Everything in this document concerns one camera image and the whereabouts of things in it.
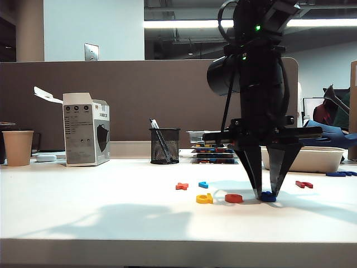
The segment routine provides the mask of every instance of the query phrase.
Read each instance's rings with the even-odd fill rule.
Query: cardboard box
[[[89,93],[65,93],[63,100],[34,87],[35,95],[62,104],[67,166],[95,166],[110,158],[109,106]]]

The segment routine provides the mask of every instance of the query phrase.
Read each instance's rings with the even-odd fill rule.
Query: blue object
[[[326,176],[329,176],[329,177],[346,177],[346,174],[342,173],[342,172],[328,172],[328,173],[326,173]]]
[[[275,197],[271,192],[262,192],[263,202],[275,202],[277,197]]]
[[[346,174],[347,176],[352,176],[352,173],[349,171],[340,171],[340,172]]]
[[[326,176],[330,177],[346,177],[347,176],[357,176],[357,172],[354,171],[337,171],[326,173]]]
[[[321,127],[321,138],[301,138],[305,146],[326,146],[348,149],[357,145],[357,133],[344,134],[340,127],[328,126],[309,120],[305,127]]]
[[[206,183],[205,181],[202,181],[199,183],[199,187],[202,187],[202,188],[208,188],[208,183]]]

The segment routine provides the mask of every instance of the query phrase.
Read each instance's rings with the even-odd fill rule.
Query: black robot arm
[[[226,1],[218,14],[219,29],[223,9],[236,3],[233,14],[234,38],[223,34],[228,45],[225,56],[208,68],[207,80],[218,95],[227,95],[221,132],[204,134],[206,143],[230,143],[240,158],[255,192],[262,196],[260,146],[269,153],[272,194],[276,197],[302,144],[298,139],[319,137],[321,128],[285,128],[294,118],[286,116],[289,103],[287,75],[282,64],[282,32],[299,10],[292,0]],[[225,121],[233,92],[240,93],[241,118]]]

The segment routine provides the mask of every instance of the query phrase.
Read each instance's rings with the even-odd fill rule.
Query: cubicle divider
[[[37,86],[62,99],[63,93],[89,92],[110,105],[112,141],[150,140],[149,118],[177,127],[180,147],[189,130],[219,130],[225,98],[212,92],[206,71],[212,60],[71,61],[0,64],[0,121],[41,134],[41,149],[63,149],[62,106],[33,94]],[[297,116],[297,63],[283,59],[291,91],[288,114]],[[233,94],[226,125],[240,116]]]
[[[357,133],[357,61],[351,63],[349,133]],[[348,149],[348,159],[357,159],[357,146]]]

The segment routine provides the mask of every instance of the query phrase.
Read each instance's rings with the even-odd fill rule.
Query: ceiling
[[[0,0],[0,62],[16,61],[15,1]]]
[[[224,0],[145,0],[144,19],[216,20]],[[297,18],[357,18],[357,1],[301,0]],[[224,13],[231,18],[234,5]],[[357,40],[354,28],[289,28],[282,45],[287,52]],[[145,29],[146,59],[212,59],[226,44],[218,29]]]

